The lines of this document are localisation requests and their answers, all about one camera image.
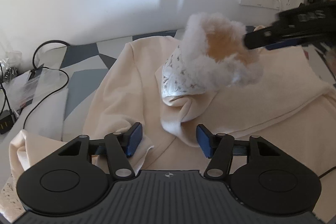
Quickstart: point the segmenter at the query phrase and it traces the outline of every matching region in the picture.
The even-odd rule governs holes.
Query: beige garment
[[[174,120],[171,120],[171,128],[181,132],[180,122],[184,117],[190,120],[193,116],[200,116],[184,123],[184,131],[182,132],[187,133],[186,136],[177,134],[179,136],[177,138],[165,131],[160,121],[160,109],[162,113],[164,104],[161,101],[155,72],[165,63],[178,43],[179,41],[172,37],[149,37],[127,44],[95,94],[83,133],[88,134],[92,139],[101,138],[113,131],[126,130],[134,122],[141,122],[144,125],[144,134],[154,144],[154,148],[146,156],[143,169],[199,169],[204,171],[209,160],[204,157],[199,147],[189,146],[195,146],[193,136],[197,123],[204,123],[213,132],[222,129],[218,127],[219,125],[228,129],[229,126],[226,123],[231,122],[228,117],[231,117],[234,113],[239,114],[238,109],[241,109],[245,111],[245,116],[236,117],[234,123],[230,124],[230,127],[235,125],[231,128],[235,137],[243,137],[257,131],[259,135],[307,165],[318,175],[336,165],[334,148],[336,143],[336,134],[334,133],[336,128],[335,91],[316,76],[313,76],[308,64],[304,63],[304,59],[301,58],[302,55],[300,54],[302,52],[300,52],[299,47],[286,49],[288,55],[291,54],[291,51],[293,54],[297,54],[298,62],[289,66],[286,59],[287,55],[284,55],[282,59],[280,58],[278,64],[281,64],[283,69],[278,69],[276,72],[273,70],[274,73],[284,72],[280,75],[280,80],[275,81],[273,79],[275,82],[268,83],[268,90],[264,89],[261,94],[258,94],[259,100],[267,99],[264,100],[264,102],[267,102],[272,98],[272,90],[280,92],[273,97],[273,100],[277,99],[276,103],[268,109],[263,109],[265,104],[260,104],[258,98],[251,97],[251,94],[249,97],[245,97],[246,90],[242,90],[244,92],[240,93],[240,97],[233,91],[227,94],[235,95],[236,101],[230,101],[234,98],[227,97],[227,102],[224,102],[230,102],[230,105],[224,104],[223,107],[229,106],[230,108],[226,111],[219,107],[223,101],[217,100],[216,96],[210,102],[209,98],[205,98],[204,101],[197,97],[192,100],[185,98],[185,101],[180,103],[181,106],[176,107],[177,112],[172,111],[171,117]],[[277,52],[267,53],[270,61],[277,59]],[[295,80],[295,85],[293,89],[289,90],[290,92],[281,90],[276,86],[282,83],[286,84],[286,82],[289,85],[285,72],[292,73],[297,77],[297,79],[291,78],[291,80]],[[305,75],[308,76],[308,80],[306,79],[305,85],[302,86],[300,81],[304,79],[301,77]],[[249,101],[256,103],[256,106],[260,109],[255,108],[255,105],[249,103]],[[242,106],[244,106],[244,109],[247,107],[254,108],[244,110]],[[16,140],[19,145],[12,146],[11,168],[16,176],[19,176],[23,171],[22,163],[28,162],[30,165],[34,163],[31,160],[24,160],[17,151],[26,151],[27,159],[35,158],[37,160],[37,157],[34,157],[33,154],[37,152],[40,146],[48,150],[49,145],[45,140],[42,141],[44,143],[34,147],[33,144],[37,143],[36,140],[31,143],[29,139],[30,134],[26,133],[27,145],[22,138],[19,138],[19,140]],[[239,166],[239,162],[234,164],[233,168],[237,166]],[[332,198],[330,193],[326,193],[325,200],[334,202],[335,199]],[[324,217],[328,217],[328,214],[322,210],[322,212],[319,212],[319,216],[325,219]]]

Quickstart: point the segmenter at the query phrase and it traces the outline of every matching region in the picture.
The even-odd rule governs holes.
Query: beige sleeve
[[[135,122],[143,124],[142,97],[132,46],[126,44],[95,93],[83,133],[100,139],[111,132],[124,132]]]

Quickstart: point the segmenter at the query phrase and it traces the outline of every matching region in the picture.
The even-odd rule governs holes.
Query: silver screw
[[[214,178],[218,178],[221,175],[223,175],[223,171],[221,169],[213,168],[213,169],[208,170],[207,174],[208,174],[208,176],[211,176],[211,177],[214,177]]]
[[[115,174],[118,176],[118,177],[128,177],[129,175],[132,174],[132,171],[127,169],[127,168],[121,168],[121,169],[118,169]]]

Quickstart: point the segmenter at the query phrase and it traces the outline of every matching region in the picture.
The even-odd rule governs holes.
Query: blue gripper pad
[[[213,148],[211,147],[210,144],[210,136],[212,136],[212,133],[210,131],[206,132],[206,130],[207,130],[206,128],[204,128],[203,130],[203,128],[200,125],[198,125],[196,127],[196,139],[204,155],[210,159],[214,154]]]
[[[129,136],[128,144],[126,147],[126,156],[132,157],[142,140],[142,124],[139,125],[133,130],[131,135]]]

